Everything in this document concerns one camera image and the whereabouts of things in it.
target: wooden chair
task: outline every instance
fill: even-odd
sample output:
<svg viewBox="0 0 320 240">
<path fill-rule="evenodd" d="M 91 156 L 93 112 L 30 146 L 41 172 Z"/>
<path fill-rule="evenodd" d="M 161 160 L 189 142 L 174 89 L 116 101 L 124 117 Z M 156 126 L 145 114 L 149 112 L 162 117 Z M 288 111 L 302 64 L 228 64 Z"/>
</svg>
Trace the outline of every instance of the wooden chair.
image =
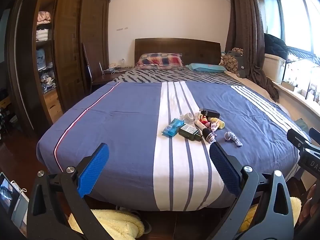
<svg viewBox="0 0 320 240">
<path fill-rule="evenodd" d="M 86 42 L 82 43 L 82 47 L 89 72 L 89 90 L 91 94 L 93 86 L 101 86 L 107 84 L 108 82 L 110 82 L 110 77 L 109 75 L 103 74 L 103 68 L 101 65 L 102 59 L 99 59 L 99 55 L 95 50 L 95 45 L 93 43 Z"/>
</svg>

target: brown curtain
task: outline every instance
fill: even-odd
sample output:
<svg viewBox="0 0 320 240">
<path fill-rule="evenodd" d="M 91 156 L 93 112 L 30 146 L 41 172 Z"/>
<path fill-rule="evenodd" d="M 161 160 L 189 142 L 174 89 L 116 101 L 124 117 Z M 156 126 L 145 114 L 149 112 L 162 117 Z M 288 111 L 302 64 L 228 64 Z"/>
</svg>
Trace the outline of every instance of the brown curtain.
<svg viewBox="0 0 320 240">
<path fill-rule="evenodd" d="M 279 93 L 266 77 L 264 62 L 264 33 L 258 0 L 231 0 L 230 25 L 226 51 L 244 50 L 244 69 L 247 78 L 267 90 L 275 101 Z"/>
</svg>

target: blue package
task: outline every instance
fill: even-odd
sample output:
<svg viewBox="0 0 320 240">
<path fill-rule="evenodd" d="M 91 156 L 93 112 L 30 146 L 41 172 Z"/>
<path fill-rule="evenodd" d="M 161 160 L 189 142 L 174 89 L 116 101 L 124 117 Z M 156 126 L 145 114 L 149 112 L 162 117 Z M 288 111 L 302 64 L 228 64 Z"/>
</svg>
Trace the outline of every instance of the blue package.
<svg viewBox="0 0 320 240">
<path fill-rule="evenodd" d="M 182 127 L 183 125 L 184 125 L 183 121 L 175 118 L 166 128 L 163 129 L 162 133 L 164 135 L 173 137 L 178 133 L 179 128 Z"/>
</svg>

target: headboard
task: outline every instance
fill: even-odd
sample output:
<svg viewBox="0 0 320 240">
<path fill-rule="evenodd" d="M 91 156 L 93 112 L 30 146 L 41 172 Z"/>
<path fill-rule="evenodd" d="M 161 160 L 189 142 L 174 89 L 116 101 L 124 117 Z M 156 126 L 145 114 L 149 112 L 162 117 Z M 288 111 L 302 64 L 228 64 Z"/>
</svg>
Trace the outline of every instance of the headboard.
<svg viewBox="0 0 320 240">
<path fill-rule="evenodd" d="M 221 58 L 220 43 L 178 38 L 136 39 L 134 62 L 146 53 L 180 53 L 184 65 L 203 63 L 218 65 Z"/>
</svg>

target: wardrobe door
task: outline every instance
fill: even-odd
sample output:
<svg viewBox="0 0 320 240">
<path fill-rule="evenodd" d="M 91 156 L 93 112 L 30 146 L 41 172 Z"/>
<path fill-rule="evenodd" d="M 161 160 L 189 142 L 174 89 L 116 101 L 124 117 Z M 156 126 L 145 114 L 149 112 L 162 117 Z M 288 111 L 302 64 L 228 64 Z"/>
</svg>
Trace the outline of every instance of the wardrobe door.
<svg viewBox="0 0 320 240">
<path fill-rule="evenodd" d="M 84 98 L 79 55 L 80 5 L 81 0 L 58 0 L 54 18 L 54 65 L 64 111 Z"/>
<path fill-rule="evenodd" d="M 40 0 L 17 0 L 7 33 L 12 101 L 25 132 L 41 137 L 52 125 L 36 68 L 36 22 Z"/>
<path fill-rule="evenodd" d="M 108 6 L 109 0 L 82 0 L 81 2 L 80 42 L 90 46 L 91 51 L 95 51 L 96 62 L 100 62 L 103 70 L 109 68 Z M 86 66 L 83 53 L 81 59 L 83 66 Z"/>
</svg>

